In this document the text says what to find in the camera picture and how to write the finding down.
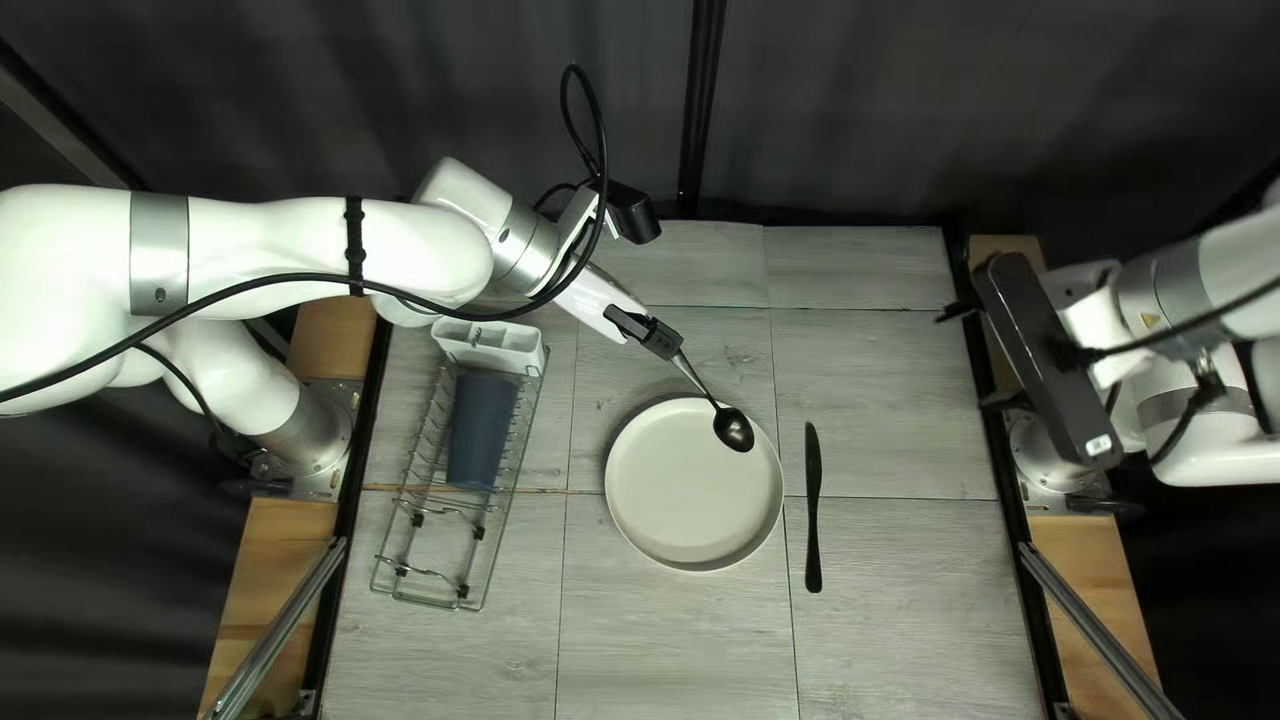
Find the knife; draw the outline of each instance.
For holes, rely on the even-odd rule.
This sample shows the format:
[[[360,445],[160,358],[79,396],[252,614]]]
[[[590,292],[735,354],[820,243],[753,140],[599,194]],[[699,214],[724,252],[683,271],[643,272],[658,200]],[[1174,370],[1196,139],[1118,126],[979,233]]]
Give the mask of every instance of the knife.
[[[822,561],[818,559],[818,493],[822,492],[822,447],[813,423],[804,424],[804,483],[809,497],[809,548],[804,557],[804,587],[822,592]]]

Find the plate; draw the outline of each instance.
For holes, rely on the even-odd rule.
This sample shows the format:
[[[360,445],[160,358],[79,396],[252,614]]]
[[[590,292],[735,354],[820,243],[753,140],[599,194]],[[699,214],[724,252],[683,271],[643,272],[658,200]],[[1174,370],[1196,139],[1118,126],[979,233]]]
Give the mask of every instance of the plate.
[[[751,420],[755,447],[735,452],[712,430],[714,415],[700,397],[653,405],[622,428],[604,466],[604,497],[618,530],[677,570],[739,562],[782,512],[782,465],[764,430]]]

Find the sticker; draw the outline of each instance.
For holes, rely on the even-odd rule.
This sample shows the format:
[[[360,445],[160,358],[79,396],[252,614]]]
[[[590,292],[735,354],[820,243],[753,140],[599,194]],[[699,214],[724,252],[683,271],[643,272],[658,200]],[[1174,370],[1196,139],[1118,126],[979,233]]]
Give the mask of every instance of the sticker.
[[[1107,452],[1110,450],[1111,450],[1110,434],[1101,434],[1091,439],[1089,442],[1084,443],[1084,451],[1089,454],[1089,457],[1097,457],[1098,455],[1102,455],[1103,452]]]

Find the spoon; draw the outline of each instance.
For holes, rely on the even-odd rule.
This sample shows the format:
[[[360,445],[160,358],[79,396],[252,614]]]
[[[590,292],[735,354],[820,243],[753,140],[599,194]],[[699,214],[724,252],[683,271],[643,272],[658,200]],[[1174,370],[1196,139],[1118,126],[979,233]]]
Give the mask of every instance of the spoon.
[[[698,389],[701,391],[703,397],[712,404],[716,409],[716,419],[712,420],[712,429],[716,430],[716,437],[724,443],[724,447],[737,452],[750,452],[755,447],[755,432],[751,430],[751,421],[746,419],[737,407],[721,407],[716,398],[712,397],[707,386],[703,384],[701,378],[694,372],[694,366],[689,364],[689,359],[685,357],[684,351],[677,351],[671,356],[672,364],[680,368],[680,372],[685,374]]]

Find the knife handle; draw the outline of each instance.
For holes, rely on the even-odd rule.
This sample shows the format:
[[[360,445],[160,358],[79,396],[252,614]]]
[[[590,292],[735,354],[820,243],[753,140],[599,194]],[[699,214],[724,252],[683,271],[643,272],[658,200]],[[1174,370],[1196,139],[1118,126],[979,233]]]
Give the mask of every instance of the knife handle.
[[[822,561],[818,559],[818,503],[809,501],[809,547],[804,557],[804,587],[812,593],[822,592]]]

